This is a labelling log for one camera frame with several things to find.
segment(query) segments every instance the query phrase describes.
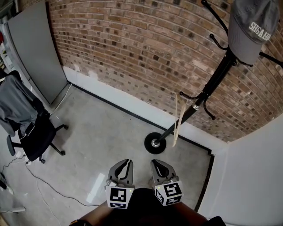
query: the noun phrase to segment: white baseboard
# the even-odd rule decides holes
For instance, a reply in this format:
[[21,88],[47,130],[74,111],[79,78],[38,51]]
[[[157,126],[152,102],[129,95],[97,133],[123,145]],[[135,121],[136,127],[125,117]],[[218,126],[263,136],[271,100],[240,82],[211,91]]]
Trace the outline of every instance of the white baseboard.
[[[91,76],[87,76],[65,66],[63,67],[63,70],[67,80],[73,84],[159,126],[169,128],[175,121],[175,117],[173,115],[170,115],[124,91],[115,89],[103,82],[98,81],[97,74],[93,72],[91,72]],[[210,148],[213,154],[217,153],[219,150],[224,150],[227,146],[226,142],[188,123],[182,124],[179,134],[198,144]]]

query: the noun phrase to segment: concrete floor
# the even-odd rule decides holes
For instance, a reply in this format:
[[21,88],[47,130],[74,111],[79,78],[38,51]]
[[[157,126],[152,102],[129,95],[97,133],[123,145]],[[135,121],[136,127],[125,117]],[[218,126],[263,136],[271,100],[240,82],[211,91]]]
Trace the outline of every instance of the concrete floor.
[[[74,87],[70,89],[60,109],[52,116],[55,126],[59,125],[60,121],[68,124],[69,130],[60,130],[54,144],[65,150],[66,156],[60,156],[54,150],[48,149],[44,153],[45,164],[36,160],[28,166],[57,191],[90,205],[87,197],[98,176],[104,177],[91,201],[92,204],[101,204],[106,200],[104,181],[114,164],[126,158],[132,159],[134,185],[136,188],[148,187],[151,177],[150,161],[156,158],[174,167],[184,185],[183,202],[191,208],[196,206],[209,165],[210,157],[207,151],[181,139],[178,139],[176,146],[172,148],[173,136],[169,136],[165,152],[152,155],[144,148],[144,138],[150,132],[162,130]],[[1,170],[4,164],[15,158],[8,151],[6,137],[6,132],[0,128]],[[74,200],[64,198],[37,180],[38,187],[58,218],[59,224],[43,202],[36,179],[26,169],[25,163],[11,164],[4,174],[15,194],[12,196],[6,191],[0,192],[0,207],[26,208],[25,212],[19,214],[3,214],[11,226],[69,225],[72,220],[94,208],[84,207]]]

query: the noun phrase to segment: baseball cap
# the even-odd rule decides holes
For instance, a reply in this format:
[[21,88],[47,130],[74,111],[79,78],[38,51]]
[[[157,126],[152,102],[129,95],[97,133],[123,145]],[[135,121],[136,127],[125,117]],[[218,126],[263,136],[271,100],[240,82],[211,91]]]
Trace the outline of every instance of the baseball cap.
[[275,33],[278,0],[235,0],[231,6],[228,44],[235,56],[254,64],[261,46]]

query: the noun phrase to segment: office chair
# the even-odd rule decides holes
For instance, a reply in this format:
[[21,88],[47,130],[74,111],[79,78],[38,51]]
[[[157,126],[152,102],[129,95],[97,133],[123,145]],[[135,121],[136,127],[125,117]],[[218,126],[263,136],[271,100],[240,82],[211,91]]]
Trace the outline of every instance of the office chair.
[[[19,76],[17,71],[13,71],[13,75]],[[69,127],[67,125],[62,124],[59,127],[55,128],[50,122],[50,114],[48,113],[48,111],[46,111],[42,102],[38,98],[35,98],[32,101],[31,105],[38,112],[38,116],[34,124],[35,127],[29,134],[29,136],[22,136],[21,131],[19,129],[20,125],[18,123],[10,121],[13,130],[18,130],[18,135],[20,138],[20,143],[15,143],[12,142],[11,136],[8,135],[7,144],[11,155],[15,155],[15,147],[20,147],[25,151],[26,156],[30,161],[34,161],[39,158],[39,161],[43,164],[45,163],[45,160],[42,159],[42,154],[46,151],[48,146],[51,146],[60,155],[65,155],[65,151],[60,151],[54,144],[52,144],[52,141],[58,130],[62,128],[67,130]]]

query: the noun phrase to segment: gray jacket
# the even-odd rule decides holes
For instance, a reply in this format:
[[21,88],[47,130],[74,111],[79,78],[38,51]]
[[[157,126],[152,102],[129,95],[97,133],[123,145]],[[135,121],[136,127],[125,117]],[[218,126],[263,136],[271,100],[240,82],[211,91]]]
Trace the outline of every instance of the gray jacket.
[[35,96],[16,76],[8,75],[0,85],[0,125],[15,136],[10,121],[20,124],[22,135],[28,125],[37,118],[37,111],[31,105]]

